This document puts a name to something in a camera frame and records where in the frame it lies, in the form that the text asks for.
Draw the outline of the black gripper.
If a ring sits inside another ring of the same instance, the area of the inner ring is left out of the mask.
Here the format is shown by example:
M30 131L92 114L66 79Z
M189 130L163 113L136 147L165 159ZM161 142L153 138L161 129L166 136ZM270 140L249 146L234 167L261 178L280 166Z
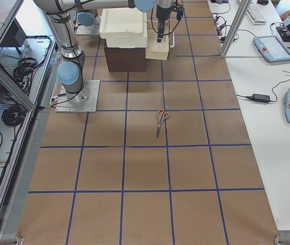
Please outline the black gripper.
M156 18L158 19L157 26L157 43L161 42L161 35L165 30L165 22L170 18L172 12L171 7L161 7L160 5L156 6Z

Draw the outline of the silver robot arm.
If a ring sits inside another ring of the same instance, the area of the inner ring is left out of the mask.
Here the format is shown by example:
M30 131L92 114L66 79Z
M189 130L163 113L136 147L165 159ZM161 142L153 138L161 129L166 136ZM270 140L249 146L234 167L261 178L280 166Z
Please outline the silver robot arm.
M97 9L79 11L77 13L77 20L79 24L86 27L95 27L100 25L100 16L98 15Z
M79 47L70 11L96 14L97 9L109 8L137 8L141 12L148 12L158 7L159 33L157 40L163 38L165 21L171 16L174 1L34 1L46 16L49 17L50 29L60 44L63 61L57 68L59 77L65 91L67 101L58 105L70 103L74 108L81 108L86 104L91 93L85 87L83 67L85 54Z

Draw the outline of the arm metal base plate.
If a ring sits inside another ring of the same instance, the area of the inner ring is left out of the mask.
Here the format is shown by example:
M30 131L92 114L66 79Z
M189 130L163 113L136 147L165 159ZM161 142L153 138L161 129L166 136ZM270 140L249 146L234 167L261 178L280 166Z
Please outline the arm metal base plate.
M57 113L84 113L96 112L99 94L100 80L84 81L83 90L72 100L73 94L66 94L58 98Z
M79 24L77 27L76 34L81 35L81 36L99 35L99 27L100 27L99 23L93 24L91 26L84 26L84 25Z

